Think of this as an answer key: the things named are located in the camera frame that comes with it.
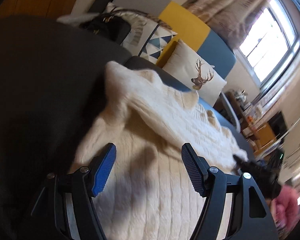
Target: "curtain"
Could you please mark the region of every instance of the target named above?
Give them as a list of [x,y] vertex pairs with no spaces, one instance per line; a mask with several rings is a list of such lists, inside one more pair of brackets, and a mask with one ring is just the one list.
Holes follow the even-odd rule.
[[265,112],[263,117],[254,125],[255,128],[269,121],[271,117],[281,111],[282,104],[287,98],[298,97],[294,93],[294,88],[298,82],[300,82],[300,50],[282,77],[263,98],[254,104],[261,105]]
[[268,0],[196,0],[184,5],[236,49],[248,35]]

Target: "black handbag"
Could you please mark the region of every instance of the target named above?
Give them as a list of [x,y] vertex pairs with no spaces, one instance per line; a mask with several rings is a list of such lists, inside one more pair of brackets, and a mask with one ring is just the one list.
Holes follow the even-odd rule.
[[80,27],[117,44],[121,44],[131,31],[127,21],[112,13],[98,15],[92,21],[81,24]]

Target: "silver bolt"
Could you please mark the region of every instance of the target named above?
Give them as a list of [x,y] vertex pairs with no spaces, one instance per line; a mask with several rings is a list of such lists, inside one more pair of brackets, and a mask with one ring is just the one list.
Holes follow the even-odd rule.
[[217,173],[219,170],[217,167],[210,167],[209,171],[212,173]]
[[51,172],[47,175],[47,179],[53,179],[54,178],[54,173]]
[[244,176],[246,179],[251,179],[251,174],[250,174],[250,173],[245,172],[245,173],[243,174],[243,176]]
[[86,173],[86,172],[88,172],[88,170],[89,170],[89,167],[87,167],[87,166],[82,166],[80,168],[80,172],[82,172],[82,173]]

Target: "deer head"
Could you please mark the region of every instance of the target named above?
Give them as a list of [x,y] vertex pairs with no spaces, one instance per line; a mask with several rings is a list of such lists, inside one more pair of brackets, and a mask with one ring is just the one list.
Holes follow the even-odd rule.
[[205,83],[207,83],[208,81],[211,81],[213,79],[213,72],[211,73],[211,71],[209,70],[209,75],[207,76],[207,78],[202,78],[201,77],[201,66],[202,66],[202,62],[201,60],[197,60],[196,61],[196,70],[198,71],[198,77],[197,78],[192,78],[191,82],[194,84],[192,86],[193,89],[196,90],[200,90],[202,85],[204,85]]

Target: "deer pillow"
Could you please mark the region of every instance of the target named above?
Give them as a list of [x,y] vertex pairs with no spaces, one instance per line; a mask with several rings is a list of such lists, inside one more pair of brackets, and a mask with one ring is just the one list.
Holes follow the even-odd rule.
[[204,101],[213,106],[227,82],[214,71],[194,50],[182,40],[169,58],[163,70],[192,90],[196,90]]

